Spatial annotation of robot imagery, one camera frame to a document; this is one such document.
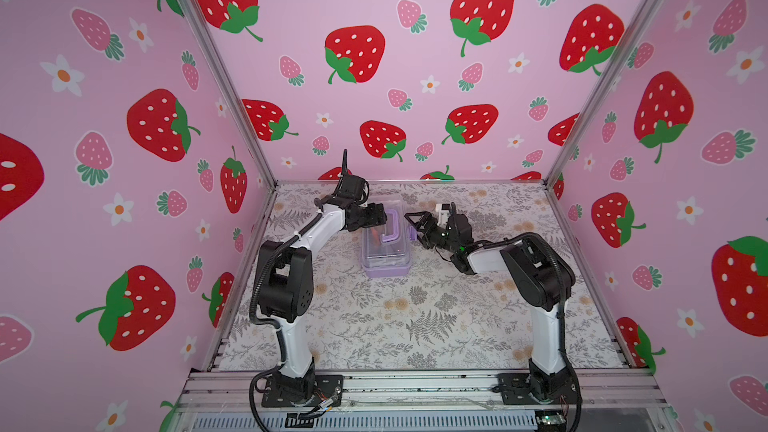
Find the purple plastic tool box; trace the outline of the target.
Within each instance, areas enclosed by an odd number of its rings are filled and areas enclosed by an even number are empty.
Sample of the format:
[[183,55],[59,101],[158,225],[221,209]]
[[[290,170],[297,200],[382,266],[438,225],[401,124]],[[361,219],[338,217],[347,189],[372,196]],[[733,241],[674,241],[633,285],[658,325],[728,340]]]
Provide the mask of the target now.
[[405,203],[398,194],[374,195],[370,202],[383,205],[386,222],[364,230],[360,264],[371,279],[406,276],[415,231],[405,220]]

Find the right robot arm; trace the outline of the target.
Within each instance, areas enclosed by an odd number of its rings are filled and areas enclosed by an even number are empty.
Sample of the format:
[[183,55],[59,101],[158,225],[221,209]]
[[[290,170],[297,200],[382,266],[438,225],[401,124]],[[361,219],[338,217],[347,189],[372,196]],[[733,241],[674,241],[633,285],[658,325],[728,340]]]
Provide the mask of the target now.
[[531,307],[529,383],[534,395],[542,400],[574,378],[565,348],[565,308],[575,274],[541,235],[524,232],[496,242],[476,240],[468,218],[453,203],[441,205],[435,214],[410,212],[404,218],[424,248],[447,252],[459,272],[508,273]]

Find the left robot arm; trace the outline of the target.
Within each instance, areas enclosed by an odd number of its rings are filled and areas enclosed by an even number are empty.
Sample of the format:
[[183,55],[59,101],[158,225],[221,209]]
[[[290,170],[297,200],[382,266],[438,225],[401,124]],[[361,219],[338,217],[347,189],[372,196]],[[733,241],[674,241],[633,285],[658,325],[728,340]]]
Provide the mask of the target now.
[[284,387],[307,389],[314,384],[314,358],[301,323],[314,294],[314,255],[339,232],[387,221],[384,206],[368,202],[369,190],[364,178],[342,173],[334,190],[315,201],[315,215],[303,227],[259,248],[248,318],[273,328],[280,358],[271,374]]

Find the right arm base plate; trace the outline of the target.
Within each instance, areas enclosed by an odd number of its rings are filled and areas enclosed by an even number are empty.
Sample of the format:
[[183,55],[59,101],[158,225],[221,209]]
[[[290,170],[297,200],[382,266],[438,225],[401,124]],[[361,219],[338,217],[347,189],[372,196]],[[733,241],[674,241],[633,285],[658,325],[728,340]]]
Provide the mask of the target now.
[[524,373],[499,374],[491,391],[500,394],[505,405],[576,405],[581,397],[580,389],[571,379],[555,390],[547,390],[545,386],[536,385],[530,375]]

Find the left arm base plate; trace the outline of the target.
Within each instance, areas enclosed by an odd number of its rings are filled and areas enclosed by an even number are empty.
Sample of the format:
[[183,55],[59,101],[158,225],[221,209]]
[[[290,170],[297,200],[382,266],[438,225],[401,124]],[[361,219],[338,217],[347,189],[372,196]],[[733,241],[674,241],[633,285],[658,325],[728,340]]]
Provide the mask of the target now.
[[291,378],[275,373],[269,377],[261,406],[265,408],[335,407],[341,404],[343,375],[310,375]]

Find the aluminium frame rail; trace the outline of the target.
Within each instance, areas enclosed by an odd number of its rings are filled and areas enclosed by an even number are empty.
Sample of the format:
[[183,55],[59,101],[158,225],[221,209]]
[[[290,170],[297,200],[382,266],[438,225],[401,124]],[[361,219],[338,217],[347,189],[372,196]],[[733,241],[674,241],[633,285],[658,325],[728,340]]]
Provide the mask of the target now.
[[498,370],[343,371],[334,405],[313,420],[300,408],[254,416],[249,372],[194,373],[172,431],[678,431],[656,380],[637,369],[580,369],[582,402],[540,404],[500,388]]

